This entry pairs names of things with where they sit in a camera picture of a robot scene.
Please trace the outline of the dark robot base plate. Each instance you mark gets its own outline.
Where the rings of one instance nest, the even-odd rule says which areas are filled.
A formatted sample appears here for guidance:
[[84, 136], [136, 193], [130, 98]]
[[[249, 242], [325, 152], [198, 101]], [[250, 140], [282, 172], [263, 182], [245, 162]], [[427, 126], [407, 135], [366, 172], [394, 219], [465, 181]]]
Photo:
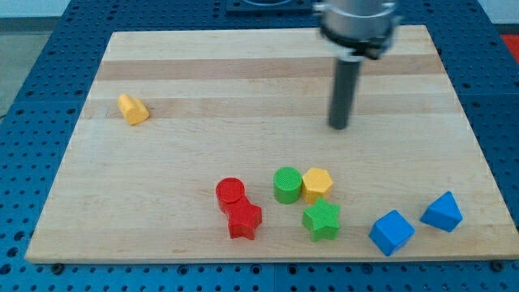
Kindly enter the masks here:
[[226, 0], [229, 13], [242, 12], [312, 12], [311, 0]]

